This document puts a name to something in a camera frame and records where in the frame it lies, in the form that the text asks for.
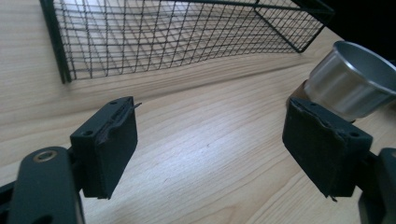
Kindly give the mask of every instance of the metal cup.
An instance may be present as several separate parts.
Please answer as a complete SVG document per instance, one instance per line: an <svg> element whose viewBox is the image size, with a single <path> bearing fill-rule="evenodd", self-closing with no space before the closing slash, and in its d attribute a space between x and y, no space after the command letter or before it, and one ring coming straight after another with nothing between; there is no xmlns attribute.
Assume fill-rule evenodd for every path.
<svg viewBox="0 0 396 224"><path fill-rule="evenodd" d="M338 41L311 72L304 93L347 121L363 118L396 99L396 67L369 49Z"/></svg>

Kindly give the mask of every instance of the stainless steel mug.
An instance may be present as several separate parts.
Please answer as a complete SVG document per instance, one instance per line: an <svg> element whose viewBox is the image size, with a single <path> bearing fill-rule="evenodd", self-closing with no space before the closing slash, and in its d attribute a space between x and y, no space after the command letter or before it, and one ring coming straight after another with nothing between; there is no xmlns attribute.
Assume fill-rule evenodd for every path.
<svg viewBox="0 0 396 224"><path fill-rule="evenodd" d="M338 41L311 72L304 93L345 120L363 118L396 99L396 67L369 49Z"/></svg>

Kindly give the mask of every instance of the wooden table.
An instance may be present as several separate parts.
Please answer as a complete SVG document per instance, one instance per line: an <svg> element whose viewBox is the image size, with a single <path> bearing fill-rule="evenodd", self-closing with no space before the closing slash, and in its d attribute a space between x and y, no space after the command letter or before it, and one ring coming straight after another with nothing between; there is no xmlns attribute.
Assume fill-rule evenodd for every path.
<svg viewBox="0 0 396 224"><path fill-rule="evenodd" d="M37 1L0 3L0 184L102 105L132 95L139 143L110 201L83 199L88 223L360 223L353 198L326 199L281 141L285 100L339 39L303 54L257 54L63 85ZM396 147L396 108L356 125Z"/></svg>

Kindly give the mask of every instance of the metal grid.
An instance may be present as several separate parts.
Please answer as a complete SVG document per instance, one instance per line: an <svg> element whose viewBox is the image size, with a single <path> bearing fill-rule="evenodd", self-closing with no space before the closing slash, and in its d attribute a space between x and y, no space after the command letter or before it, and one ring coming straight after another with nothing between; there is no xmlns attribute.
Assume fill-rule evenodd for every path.
<svg viewBox="0 0 396 224"><path fill-rule="evenodd" d="M42 0L42 6L64 81L302 52L332 15L316 1L286 0Z"/></svg>

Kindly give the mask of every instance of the dark background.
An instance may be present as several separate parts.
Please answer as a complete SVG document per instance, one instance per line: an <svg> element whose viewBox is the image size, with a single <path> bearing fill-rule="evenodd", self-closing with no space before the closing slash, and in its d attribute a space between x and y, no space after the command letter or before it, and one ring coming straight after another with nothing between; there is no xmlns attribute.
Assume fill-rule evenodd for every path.
<svg viewBox="0 0 396 224"><path fill-rule="evenodd" d="M322 2L335 11L331 30L396 64L396 0Z"/></svg>

